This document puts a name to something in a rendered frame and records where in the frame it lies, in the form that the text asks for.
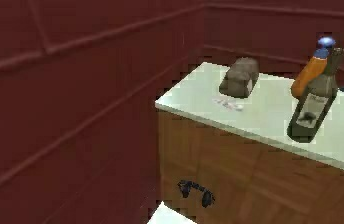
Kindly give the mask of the brown bread loaf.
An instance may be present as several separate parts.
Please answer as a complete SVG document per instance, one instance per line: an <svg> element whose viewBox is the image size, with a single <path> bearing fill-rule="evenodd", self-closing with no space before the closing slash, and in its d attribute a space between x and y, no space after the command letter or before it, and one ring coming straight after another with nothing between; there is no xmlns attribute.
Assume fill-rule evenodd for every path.
<svg viewBox="0 0 344 224"><path fill-rule="evenodd" d="M234 98L248 98L258 78L258 61L249 57L238 58L226 72L219 92Z"/></svg>

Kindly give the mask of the wooden cabinet with white top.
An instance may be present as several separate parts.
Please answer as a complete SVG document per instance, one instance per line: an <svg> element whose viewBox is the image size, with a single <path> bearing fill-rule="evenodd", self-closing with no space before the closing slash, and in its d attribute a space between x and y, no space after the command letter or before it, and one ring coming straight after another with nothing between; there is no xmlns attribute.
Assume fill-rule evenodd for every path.
<svg viewBox="0 0 344 224"><path fill-rule="evenodd" d="M203 63L155 102L165 205L198 224L344 224L344 93L300 144L290 79L262 74L233 99L218 91L226 71Z"/></svg>

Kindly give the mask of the dark wine bottle with label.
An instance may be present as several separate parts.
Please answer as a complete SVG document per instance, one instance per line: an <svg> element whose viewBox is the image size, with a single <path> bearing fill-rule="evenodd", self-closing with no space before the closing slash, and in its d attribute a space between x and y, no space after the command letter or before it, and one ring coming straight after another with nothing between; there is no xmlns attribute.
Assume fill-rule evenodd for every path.
<svg viewBox="0 0 344 224"><path fill-rule="evenodd" d="M305 87L287 128L287 135L299 143L310 143L324 121L338 92L335 79L344 59L344 48L333 48L324 71Z"/></svg>

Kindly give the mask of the orange bottle with blue cap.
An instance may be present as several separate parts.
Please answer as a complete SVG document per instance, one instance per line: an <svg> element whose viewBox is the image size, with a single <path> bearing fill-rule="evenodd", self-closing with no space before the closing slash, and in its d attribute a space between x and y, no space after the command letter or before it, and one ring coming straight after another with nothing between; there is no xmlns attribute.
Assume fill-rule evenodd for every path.
<svg viewBox="0 0 344 224"><path fill-rule="evenodd" d="M291 94L294 98L299 99L307 84L324 71L329 52L335 43L336 41L330 36L324 36L318 39L318 47L314 51L313 56L298 74L291 86Z"/></svg>

